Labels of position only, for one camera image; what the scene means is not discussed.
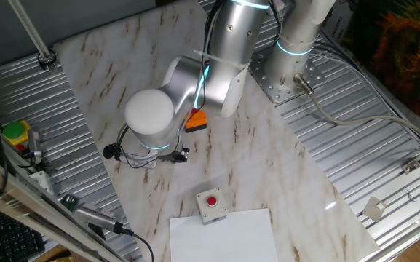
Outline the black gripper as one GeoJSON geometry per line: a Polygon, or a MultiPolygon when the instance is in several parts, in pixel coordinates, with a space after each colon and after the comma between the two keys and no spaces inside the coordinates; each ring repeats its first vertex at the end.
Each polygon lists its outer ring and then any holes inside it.
{"type": "MultiPolygon", "coordinates": [[[[188,154],[189,152],[190,152],[189,148],[183,147],[181,149],[182,154],[188,154]]],[[[159,156],[158,159],[163,161],[163,162],[171,162],[171,163],[187,162],[188,157],[184,156],[184,155],[181,155],[181,153],[180,153],[179,150],[173,150],[170,154],[159,156]]]]}

